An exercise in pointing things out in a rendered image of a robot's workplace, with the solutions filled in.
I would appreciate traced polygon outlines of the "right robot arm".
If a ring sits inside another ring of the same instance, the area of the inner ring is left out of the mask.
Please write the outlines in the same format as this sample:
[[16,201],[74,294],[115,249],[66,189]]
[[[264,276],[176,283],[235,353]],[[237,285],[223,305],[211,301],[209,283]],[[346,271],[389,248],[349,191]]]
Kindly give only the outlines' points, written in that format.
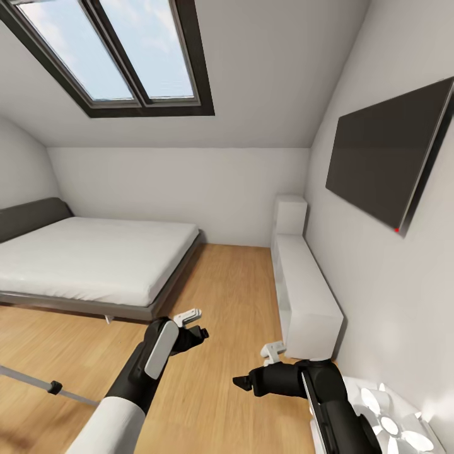
[[361,413],[357,416],[348,401],[347,389],[330,358],[313,358],[285,364],[278,355],[287,351],[283,341],[266,344],[264,366],[233,383],[256,397],[268,393],[308,399],[323,454],[383,454],[376,431]]

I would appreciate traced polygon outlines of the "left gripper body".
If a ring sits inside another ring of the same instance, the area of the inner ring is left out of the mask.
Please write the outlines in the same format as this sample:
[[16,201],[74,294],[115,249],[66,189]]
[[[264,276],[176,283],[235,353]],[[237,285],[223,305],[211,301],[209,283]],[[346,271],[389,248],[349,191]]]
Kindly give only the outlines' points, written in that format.
[[195,325],[190,327],[189,329],[182,328],[185,334],[185,342],[184,344],[178,349],[179,351],[171,351],[170,356],[179,354],[180,352],[185,352],[189,350],[191,347],[195,347],[203,343],[203,337],[201,328],[199,325]]

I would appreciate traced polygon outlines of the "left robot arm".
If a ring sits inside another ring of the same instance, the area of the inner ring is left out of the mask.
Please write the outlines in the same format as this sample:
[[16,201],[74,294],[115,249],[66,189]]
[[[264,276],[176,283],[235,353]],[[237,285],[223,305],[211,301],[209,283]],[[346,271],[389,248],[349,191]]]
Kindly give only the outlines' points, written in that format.
[[202,317],[191,309],[155,320],[145,331],[105,398],[65,454],[133,454],[170,356],[203,343],[208,330],[185,325]]

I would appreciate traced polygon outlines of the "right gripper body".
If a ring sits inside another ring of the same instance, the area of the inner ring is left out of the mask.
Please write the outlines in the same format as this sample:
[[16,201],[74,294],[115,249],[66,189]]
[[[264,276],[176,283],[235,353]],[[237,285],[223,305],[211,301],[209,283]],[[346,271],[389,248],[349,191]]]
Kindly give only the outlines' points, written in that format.
[[262,397],[268,393],[291,396],[284,385],[284,369],[287,364],[279,363],[262,366],[251,371],[254,395]]

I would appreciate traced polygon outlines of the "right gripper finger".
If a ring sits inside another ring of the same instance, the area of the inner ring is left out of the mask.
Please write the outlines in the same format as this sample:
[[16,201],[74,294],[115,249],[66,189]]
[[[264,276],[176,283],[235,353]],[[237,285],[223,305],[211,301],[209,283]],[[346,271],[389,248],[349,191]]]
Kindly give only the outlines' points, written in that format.
[[249,390],[252,390],[253,385],[252,385],[252,376],[251,376],[251,371],[249,371],[248,376],[238,376],[236,378],[233,378],[233,383],[247,392]]

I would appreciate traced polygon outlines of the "camera tripod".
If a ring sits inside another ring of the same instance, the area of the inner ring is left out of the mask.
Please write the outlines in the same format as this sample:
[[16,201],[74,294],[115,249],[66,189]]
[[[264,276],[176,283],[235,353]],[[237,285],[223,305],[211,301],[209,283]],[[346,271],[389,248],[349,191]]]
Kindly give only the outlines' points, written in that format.
[[38,380],[37,378],[25,375],[24,373],[20,373],[20,372],[11,370],[10,368],[4,367],[4,366],[0,366],[0,375],[14,378],[15,380],[22,381],[24,383],[27,383],[27,384],[30,384],[30,385],[33,385],[33,386],[36,386],[39,388],[43,388],[44,390],[47,390],[48,393],[52,393],[54,395],[59,394],[59,395],[67,396],[70,399],[85,402],[86,404],[89,404],[89,405],[92,405],[95,407],[98,407],[100,405],[99,402],[92,401],[90,399],[86,399],[82,396],[75,395],[74,393],[70,393],[65,390],[61,390],[61,388],[63,388],[63,387],[62,387],[61,383],[59,383],[58,381],[52,381],[52,383],[47,383],[45,381]]

